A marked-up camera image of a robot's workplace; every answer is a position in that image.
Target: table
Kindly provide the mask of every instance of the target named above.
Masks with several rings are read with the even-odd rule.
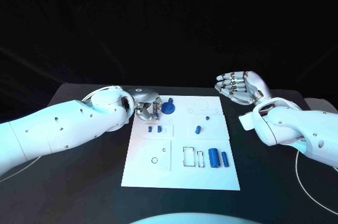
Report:
[[[104,85],[64,84],[49,105],[81,100]],[[161,95],[219,96],[212,88],[143,87]],[[308,110],[294,90],[272,90],[276,97]],[[236,162],[241,191],[121,187],[133,118],[118,131],[82,146],[46,155],[20,174],[0,183],[2,223],[130,223],[176,213],[223,214],[261,223],[337,223],[338,216],[307,196],[295,176],[297,150],[266,146],[245,131],[239,115],[253,106],[220,97]],[[338,174],[301,155],[300,176],[315,199],[338,210]]]

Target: blue object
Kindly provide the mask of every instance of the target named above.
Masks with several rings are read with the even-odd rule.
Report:
[[[222,153],[222,158],[223,158],[225,167],[229,167],[228,154],[225,152]]]
[[[219,168],[220,167],[220,158],[219,158],[219,151],[216,148],[209,149],[209,159],[210,159],[210,167]]]
[[[202,132],[202,127],[199,125],[197,128],[196,128],[196,134],[200,134],[200,132]]]
[[[174,104],[173,99],[169,98],[169,101],[163,104],[163,113],[171,114],[174,112]]]

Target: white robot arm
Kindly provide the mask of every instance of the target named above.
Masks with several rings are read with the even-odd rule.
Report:
[[[338,114],[302,111],[294,102],[272,98],[265,81],[252,71],[226,73],[218,80],[215,88],[223,95],[242,105],[256,105],[239,117],[245,130],[255,129],[268,146],[289,145],[307,157],[338,167]]]
[[[147,110],[151,103],[153,114]],[[94,91],[82,101],[56,104],[0,124],[0,175],[28,160],[71,149],[104,132],[118,130],[134,111],[143,120],[159,119],[159,93],[147,89],[124,91],[111,86]]]

